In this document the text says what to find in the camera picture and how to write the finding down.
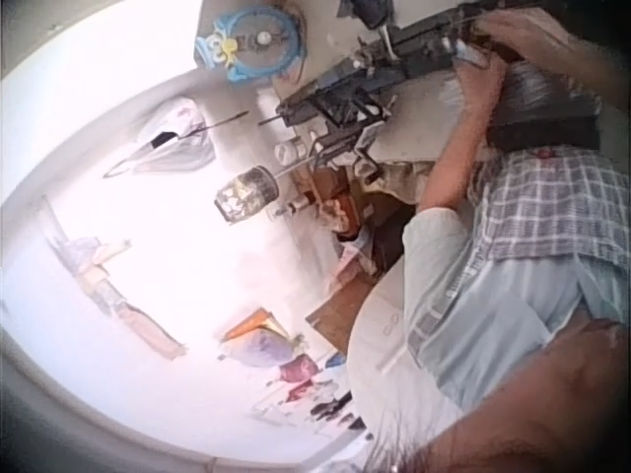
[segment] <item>spool of thread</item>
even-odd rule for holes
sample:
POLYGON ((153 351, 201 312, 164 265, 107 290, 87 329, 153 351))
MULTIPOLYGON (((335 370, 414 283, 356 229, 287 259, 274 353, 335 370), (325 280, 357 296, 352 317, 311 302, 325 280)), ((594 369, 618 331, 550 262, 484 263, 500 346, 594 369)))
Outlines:
POLYGON ((307 151, 307 145, 299 136, 274 147, 276 160, 283 168, 303 160, 307 156, 307 151))

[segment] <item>plastic bag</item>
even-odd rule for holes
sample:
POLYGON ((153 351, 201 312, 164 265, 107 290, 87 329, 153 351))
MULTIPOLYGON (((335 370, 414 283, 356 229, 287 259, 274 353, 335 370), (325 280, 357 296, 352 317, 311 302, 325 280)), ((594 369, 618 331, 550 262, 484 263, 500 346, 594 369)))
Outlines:
POLYGON ((215 147, 206 120, 197 104, 180 97, 154 111, 138 134, 141 145, 129 158, 118 163, 105 177, 123 173, 193 172, 215 160, 215 147))
POLYGON ((222 344, 228 358, 248 367, 273 368, 286 365, 295 357, 296 347, 287 338, 266 328, 256 328, 222 344))

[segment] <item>black sewing machine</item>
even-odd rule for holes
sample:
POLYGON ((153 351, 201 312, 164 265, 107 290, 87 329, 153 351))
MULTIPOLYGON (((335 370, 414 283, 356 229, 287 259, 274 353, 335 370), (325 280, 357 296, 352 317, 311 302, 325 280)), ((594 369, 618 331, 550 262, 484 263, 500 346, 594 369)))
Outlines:
MULTIPOLYGON (((532 0, 480 0, 463 3, 407 28, 383 26, 381 39, 370 44, 360 43, 355 54, 282 101, 276 110, 278 118, 289 127, 323 117, 328 134, 315 140, 310 154, 312 166, 327 166, 342 153, 354 152, 358 159, 374 165, 375 172, 369 178, 374 180, 379 176, 379 167, 371 160, 368 149, 375 141, 379 125, 389 117, 387 107, 377 99, 379 93, 405 81, 449 69, 455 57, 485 67, 486 56, 480 53, 480 48, 494 50, 509 62, 519 60, 514 51, 474 32, 472 25, 488 11, 531 6, 532 0)), ((543 0, 536 6, 563 23, 565 2, 543 0)), ((587 129, 592 123, 581 126, 587 129)), ((512 138, 507 148, 519 146, 513 138, 522 136, 524 131, 508 131, 512 138)), ((536 129, 526 130, 531 131, 537 133, 536 129)), ((505 135, 500 133, 498 140, 507 141, 505 135)), ((593 141, 595 134, 587 135, 593 141)))

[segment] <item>person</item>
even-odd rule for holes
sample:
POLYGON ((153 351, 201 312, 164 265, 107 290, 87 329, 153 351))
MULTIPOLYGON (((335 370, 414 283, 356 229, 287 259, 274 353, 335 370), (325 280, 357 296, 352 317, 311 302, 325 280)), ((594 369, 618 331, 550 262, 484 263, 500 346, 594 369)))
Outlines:
MULTIPOLYGON (((476 27, 628 111, 623 63, 544 11, 476 27)), ((628 176, 569 146, 474 175, 506 70, 497 55, 486 70, 456 64, 464 110, 403 237, 408 348, 463 417, 367 471, 577 471, 628 413, 628 176), (467 188, 481 189, 471 235, 457 213, 467 188)))

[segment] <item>plaid shirt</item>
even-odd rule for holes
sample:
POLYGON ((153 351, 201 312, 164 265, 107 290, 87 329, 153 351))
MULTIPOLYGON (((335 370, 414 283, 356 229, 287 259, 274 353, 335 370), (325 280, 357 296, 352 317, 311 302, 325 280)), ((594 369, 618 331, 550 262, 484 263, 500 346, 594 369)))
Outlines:
POLYGON ((565 146, 512 153, 485 164, 468 194, 477 207, 469 257, 412 322, 412 355, 487 261, 579 254, 628 274, 629 178, 598 153, 565 146))

